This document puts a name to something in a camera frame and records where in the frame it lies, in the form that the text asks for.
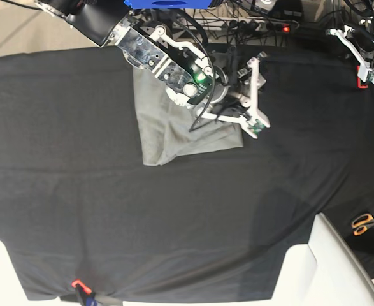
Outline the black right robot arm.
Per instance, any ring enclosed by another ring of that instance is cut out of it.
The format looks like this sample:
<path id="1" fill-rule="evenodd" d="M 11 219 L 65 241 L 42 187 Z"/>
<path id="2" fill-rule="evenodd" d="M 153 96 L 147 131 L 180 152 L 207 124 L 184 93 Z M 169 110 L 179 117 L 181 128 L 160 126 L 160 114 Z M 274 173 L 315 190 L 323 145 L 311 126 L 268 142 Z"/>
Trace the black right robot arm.
<path id="1" fill-rule="evenodd" d="M 190 131 L 212 121 L 239 124 L 252 138 L 271 126 L 259 109 L 258 91 L 266 83 L 259 64 L 264 52 L 242 62 L 230 46 L 215 65 L 200 29 L 198 38 L 177 18 L 181 10 L 140 17 L 124 1 L 36 1 L 36 6 L 75 28 L 95 45 L 113 43 L 126 61 L 145 69 L 166 86 L 175 104 L 193 110 Z"/>

